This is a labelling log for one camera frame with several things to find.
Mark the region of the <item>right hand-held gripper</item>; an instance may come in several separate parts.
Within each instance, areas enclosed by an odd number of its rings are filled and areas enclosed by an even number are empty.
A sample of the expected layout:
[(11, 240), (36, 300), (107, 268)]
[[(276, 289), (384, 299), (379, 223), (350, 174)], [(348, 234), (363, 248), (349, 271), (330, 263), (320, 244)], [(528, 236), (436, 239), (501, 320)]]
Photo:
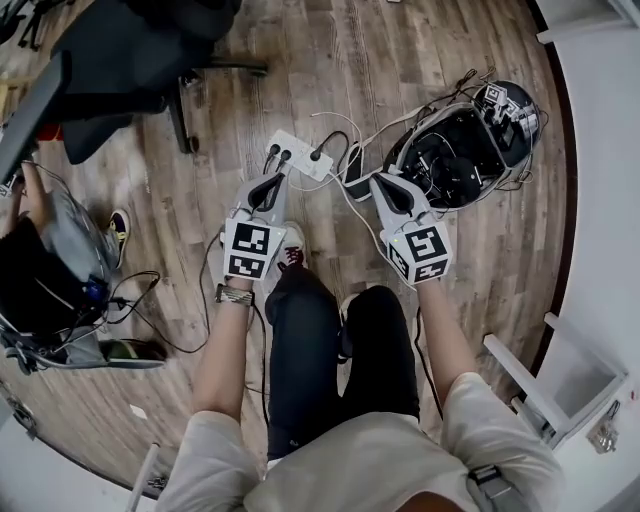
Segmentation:
[[(453, 259), (448, 231), (431, 213), (423, 191), (388, 173), (375, 174), (369, 182), (386, 257), (402, 281), (414, 288), (445, 276)], [(400, 215), (418, 216), (399, 223)]]

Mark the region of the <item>person's black trousers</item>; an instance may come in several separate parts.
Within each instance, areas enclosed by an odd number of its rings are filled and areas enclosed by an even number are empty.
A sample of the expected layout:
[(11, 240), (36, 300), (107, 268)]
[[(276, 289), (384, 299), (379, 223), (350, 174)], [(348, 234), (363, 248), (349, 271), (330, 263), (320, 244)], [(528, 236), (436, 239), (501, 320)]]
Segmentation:
[(265, 308), (273, 328), (268, 459), (367, 413), (419, 416), (415, 358), (391, 289), (357, 294), (342, 320), (331, 292), (296, 264), (283, 269)]

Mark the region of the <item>person's left forearm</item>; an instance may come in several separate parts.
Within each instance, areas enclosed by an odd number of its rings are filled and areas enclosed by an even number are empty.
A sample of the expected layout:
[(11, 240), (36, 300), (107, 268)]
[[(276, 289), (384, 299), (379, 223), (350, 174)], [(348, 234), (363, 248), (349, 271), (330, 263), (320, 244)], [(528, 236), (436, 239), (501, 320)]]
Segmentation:
[(241, 421), (249, 307), (222, 302), (193, 382), (193, 412), (213, 411)]

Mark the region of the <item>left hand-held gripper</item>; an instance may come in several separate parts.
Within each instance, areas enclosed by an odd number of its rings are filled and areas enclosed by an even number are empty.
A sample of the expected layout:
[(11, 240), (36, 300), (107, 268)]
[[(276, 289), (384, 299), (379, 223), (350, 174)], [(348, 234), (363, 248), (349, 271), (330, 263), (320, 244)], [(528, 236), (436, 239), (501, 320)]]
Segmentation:
[[(226, 218), (221, 232), (226, 277), (265, 279), (286, 234), (283, 226), (267, 223), (284, 222), (286, 202), (286, 177), (282, 172), (263, 174), (240, 186), (237, 209)], [(252, 217), (255, 211), (263, 220)]]

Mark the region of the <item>spare hand-held gripper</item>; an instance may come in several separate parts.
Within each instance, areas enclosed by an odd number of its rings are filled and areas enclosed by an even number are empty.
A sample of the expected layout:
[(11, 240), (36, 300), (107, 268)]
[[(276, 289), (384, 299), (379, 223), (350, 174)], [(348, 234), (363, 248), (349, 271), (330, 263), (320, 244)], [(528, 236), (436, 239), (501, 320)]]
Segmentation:
[(500, 149), (509, 149), (516, 135), (530, 145), (535, 142), (539, 109), (521, 86), (511, 81), (489, 82), (474, 100)]

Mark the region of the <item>person's left white shoe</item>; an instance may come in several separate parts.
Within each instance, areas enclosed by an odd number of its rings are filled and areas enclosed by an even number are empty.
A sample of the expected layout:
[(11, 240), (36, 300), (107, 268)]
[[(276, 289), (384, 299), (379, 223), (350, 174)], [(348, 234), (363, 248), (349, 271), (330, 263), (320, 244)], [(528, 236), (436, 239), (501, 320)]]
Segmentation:
[(277, 255), (278, 269), (284, 272), (295, 266), (306, 268), (305, 238), (300, 226), (293, 221), (287, 221), (284, 227), (286, 233)]

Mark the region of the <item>person's right white shoe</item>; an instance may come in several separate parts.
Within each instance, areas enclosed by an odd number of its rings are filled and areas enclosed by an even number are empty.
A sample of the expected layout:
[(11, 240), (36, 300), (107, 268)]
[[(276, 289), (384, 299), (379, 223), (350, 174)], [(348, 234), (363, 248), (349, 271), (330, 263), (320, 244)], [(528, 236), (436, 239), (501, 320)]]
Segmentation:
[(358, 293), (347, 296), (340, 306), (341, 329), (339, 334), (340, 349), (338, 353), (338, 363), (341, 365), (353, 357), (353, 343), (348, 334), (347, 320), (349, 305), (357, 296)]

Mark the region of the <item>small clear plastic packet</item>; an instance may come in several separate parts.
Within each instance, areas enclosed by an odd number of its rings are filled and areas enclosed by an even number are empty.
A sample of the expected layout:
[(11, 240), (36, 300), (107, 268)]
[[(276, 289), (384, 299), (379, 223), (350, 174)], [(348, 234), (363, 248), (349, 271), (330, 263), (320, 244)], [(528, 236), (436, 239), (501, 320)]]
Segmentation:
[(587, 440), (599, 455), (616, 451), (619, 433), (615, 426), (615, 418), (619, 409), (620, 401), (615, 399), (587, 435)]

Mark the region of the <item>white power strip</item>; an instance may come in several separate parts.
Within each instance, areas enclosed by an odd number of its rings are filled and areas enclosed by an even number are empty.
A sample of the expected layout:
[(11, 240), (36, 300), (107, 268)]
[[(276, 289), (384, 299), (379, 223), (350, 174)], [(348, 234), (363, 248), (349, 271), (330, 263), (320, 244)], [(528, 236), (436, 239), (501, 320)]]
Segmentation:
[(316, 182), (324, 181), (332, 172), (334, 161), (331, 157), (281, 129), (271, 136), (266, 150), (273, 145), (288, 150), (291, 158), (287, 163)]

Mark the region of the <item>person's right forearm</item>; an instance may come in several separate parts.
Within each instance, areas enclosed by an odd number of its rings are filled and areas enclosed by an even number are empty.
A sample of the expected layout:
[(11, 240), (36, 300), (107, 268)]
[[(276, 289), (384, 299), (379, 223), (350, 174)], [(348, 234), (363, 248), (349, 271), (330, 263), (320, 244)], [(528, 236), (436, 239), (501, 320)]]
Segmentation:
[(475, 373), (475, 358), (454, 317), (441, 283), (431, 280), (416, 286), (425, 329), (432, 380), (444, 407), (454, 382), (465, 373)]

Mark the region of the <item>black backpack gray trim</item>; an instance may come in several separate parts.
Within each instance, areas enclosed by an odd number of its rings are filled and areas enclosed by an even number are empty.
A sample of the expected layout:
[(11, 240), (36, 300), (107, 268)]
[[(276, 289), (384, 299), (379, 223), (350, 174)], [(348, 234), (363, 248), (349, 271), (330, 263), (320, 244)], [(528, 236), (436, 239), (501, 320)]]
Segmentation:
[(502, 150), (484, 122), (474, 96), (489, 82), (458, 85), (401, 117), (410, 125), (380, 168), (418, 186), (431, 206), (447, 213), (484, 199), (494, 190), (512, 191), (531, 176), (535, 147), (516, 135)]
[(106, 310), (108, 285), (80, 281), (45, 248), (30, 218), (0, 238), (0, 345), (27, 375), (39, 356), (64, 364), (66, 345)]

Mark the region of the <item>black office chair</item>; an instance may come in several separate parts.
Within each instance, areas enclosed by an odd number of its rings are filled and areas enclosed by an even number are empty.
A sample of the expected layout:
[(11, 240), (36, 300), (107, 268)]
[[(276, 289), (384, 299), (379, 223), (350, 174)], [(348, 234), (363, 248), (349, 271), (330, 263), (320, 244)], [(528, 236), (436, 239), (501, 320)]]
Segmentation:
[(242, 0), (93, 0), (52, 52), (68, 53), (70, 82), (56, 108), (68, 160), (92, 156), (138, 114), (171, 114), (179, 149), (199, 149), (187, 133), (180, 85), (205, 69), (268, 72), (253, 59), (218, 57)]

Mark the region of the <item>white pole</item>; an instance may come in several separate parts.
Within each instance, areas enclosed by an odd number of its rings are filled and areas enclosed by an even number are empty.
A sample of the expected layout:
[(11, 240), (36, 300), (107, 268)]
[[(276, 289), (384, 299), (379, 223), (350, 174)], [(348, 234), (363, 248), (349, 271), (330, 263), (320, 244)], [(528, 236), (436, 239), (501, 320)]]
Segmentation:
[(138, 472), (134, 486), (131, 490), (128, 503), (124, 512), (136, 512), (139, 501), (143, 495), (144, 489), (147, 485), (147, 481), (154, 468), (154, 464), (158, 458), (160, 446), (157, 443), (152, 443), (144, 458), (143, 464)]

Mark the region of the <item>person's white shoe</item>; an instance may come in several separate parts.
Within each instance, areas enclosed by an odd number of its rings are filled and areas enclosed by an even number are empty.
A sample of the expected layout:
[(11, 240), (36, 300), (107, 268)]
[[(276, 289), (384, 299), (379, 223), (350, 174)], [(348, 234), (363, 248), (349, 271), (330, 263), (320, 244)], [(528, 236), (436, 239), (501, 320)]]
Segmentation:
[(339, 334), (340, 349), (338, 353), (338, 363), (341, 365), (353, 357), (353, 343), (348, 334), (347, 320), (349, 305), (357, 296), (358, 293), (347, 296), (340, 306), (341, 329)]
[(284, 272), (295, 266), (306, 268), (305, 238), (300, 226), (293, 221), (287, 221), (284, 227), (286, 233), (277, 255), (278, 269)]

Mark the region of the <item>white table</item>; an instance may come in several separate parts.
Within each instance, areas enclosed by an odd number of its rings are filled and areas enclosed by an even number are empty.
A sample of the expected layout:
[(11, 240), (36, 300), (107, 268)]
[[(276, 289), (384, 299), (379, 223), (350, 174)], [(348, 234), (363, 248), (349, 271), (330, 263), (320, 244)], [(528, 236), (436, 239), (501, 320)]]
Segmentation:
[(640, 0), (535, 0), (547, 28), (537, 39), (556, 43), (586, 34), (640, 29)]

